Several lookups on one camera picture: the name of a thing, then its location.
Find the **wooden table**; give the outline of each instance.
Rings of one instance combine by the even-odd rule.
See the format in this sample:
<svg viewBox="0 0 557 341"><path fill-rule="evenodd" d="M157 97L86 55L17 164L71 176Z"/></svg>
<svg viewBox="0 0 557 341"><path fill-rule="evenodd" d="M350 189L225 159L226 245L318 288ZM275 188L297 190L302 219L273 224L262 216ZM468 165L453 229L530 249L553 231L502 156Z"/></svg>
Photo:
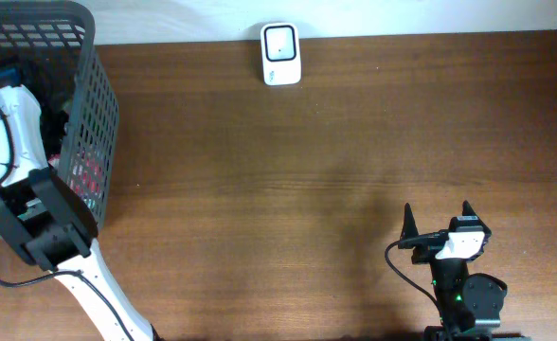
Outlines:
<svg viewBox="0 0 557 341"><path fill-rule="evenodd" d="M468 199L470 265L510 285L502 332L557 338L557 31L301 42L299 84L257 42L101 46L120 102L108 266L168 340L421 332L389 271L404 203L422 232ZM429 268L395 263L425 288ZM0 277L39 275L0 242ZM0 340L100 340L57 282L0 288Z"/></svg>

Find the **black cable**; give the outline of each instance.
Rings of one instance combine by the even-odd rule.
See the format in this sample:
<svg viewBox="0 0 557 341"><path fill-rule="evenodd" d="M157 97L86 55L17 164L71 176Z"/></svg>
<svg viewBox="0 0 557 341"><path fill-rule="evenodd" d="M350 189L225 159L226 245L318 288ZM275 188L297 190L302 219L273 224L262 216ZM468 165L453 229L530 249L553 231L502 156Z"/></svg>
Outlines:
<svg viewBox="0 0 557 341"><path fill-rule="evenodd" d="M99 297L99 299L101 299L101 301L104 302L104 304L108 307L108 309L110 309L112 314L115 316L115 319L117 320L118 325L123 330L125 335L127 335L127 338L130 341L134 341L134 338L131 336L131 334L127 330L127 327L125 327L125 324L123 323L123 320L118 315L117 310L115 309L115 307L113 307L112 303L110 303L110 301L108 301L108 299L98 290L98 288L96 288L95 285L93 285L93 283L91 283L89 281L89 279L85 278L85 276L82 275L81 271L70 271L70 270L56 271L54 273L47 274L47 275L44 275L44 276L40 276L38 278L34 278L34 279L22 281L22 282L17 282L17 283L11 283L11 282L7 282L7 281L4 281L4 280L0 279L0 286L5 287L5 288L20 288L20 287L25 287L25 286L28 286L28 285L40 283L40 282L46 281L48 279L56 278L58 276L74 276L74 277L80 279L83 283L85 283Z"/></svg>
<svg viewBox="0 0 557 341"><path fill-rule="evenodd" d="M440 306L439 306L438 301L430 293L428 293L425 289L423 289L423 287L419 286L418 284L416 284L416 282L409 279L402 272L400 272L399 269L397 269L396 266L394 266L394 264L392 264L392 261L390 261L390 256L388 255L388 252L390 252L391 248L398 245L399 242L401 242L401 241L393 242L386 248L386 251L384 252L384 258L386 259L386 263L388 264L390 269L392 269L392 271L394 271L397 275L399 275L399 277L402 278L405 282L411 284L412 287L418 289L420 292L422 292L422 294L424 294L424 295L428 296L428 298L430 298L432 303L434 303L434 306L437 307L437 310L439 311L440 320L442 321L443 320L442 319L442 311L440 310ZM447 334L447 339L449 341L453 341L453 338L451 337L451 333L449 331L449 326L447 326L447 323L444 323L443 326L445 328L445 333Z"/></svg>
<svg viewBox="0 0 557 341"><path fill-rule="evenodd" d="M3 121L3 125L5 126L5 133L7 134L7 142L9 144L9 162L7 165L7 170L0 178L0 187L1 184L7 180L9 175L11 174L11 169L15 165L15 150L13 149L13 135L11 135L11 129L9 128L9 123L7 122L7 115L3 112L3 109L0 107L0 118Z"/></svg>

